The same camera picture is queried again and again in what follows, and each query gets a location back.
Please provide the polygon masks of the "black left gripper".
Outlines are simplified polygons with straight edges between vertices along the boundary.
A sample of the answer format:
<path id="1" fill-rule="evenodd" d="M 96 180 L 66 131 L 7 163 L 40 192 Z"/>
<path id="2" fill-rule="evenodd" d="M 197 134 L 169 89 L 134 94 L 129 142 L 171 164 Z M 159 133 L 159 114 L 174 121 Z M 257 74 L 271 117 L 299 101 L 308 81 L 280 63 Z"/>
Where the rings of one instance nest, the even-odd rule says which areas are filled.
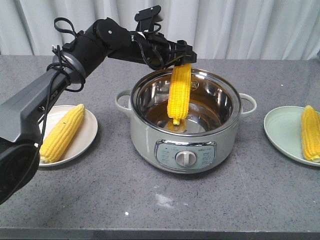
<path id="1" fill-rule="evenodd" d="M 197 54 L 185 40 L 173 42 L 163 34 L 131 32 L 131 61 L 145 64 L 152 70 L 162 70 L 170 66 L 193 64 Z"/>

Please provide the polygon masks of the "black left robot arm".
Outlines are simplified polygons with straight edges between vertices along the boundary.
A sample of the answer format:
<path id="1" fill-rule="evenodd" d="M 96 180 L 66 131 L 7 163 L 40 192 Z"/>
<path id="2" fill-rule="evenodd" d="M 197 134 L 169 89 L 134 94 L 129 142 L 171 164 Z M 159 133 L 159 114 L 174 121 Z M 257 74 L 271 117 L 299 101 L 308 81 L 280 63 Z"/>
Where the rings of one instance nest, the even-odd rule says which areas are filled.
<path id="1" fill-rule="evenodd" d="M 162 70 L 195 63 L 197 55 L 184 40 L 172 42 L 139 25 L 135 31 L 110 18 L 95 21 L 87 30 L 68 31 L 74 40 L 53 48 L 46 72 L 0 106 L 0 200 L 5 202 L 35 175 L 40 162 L 47 116 L 70 85 L 84 87 L 86 78 L 105 60 L 114 58 Z"/>

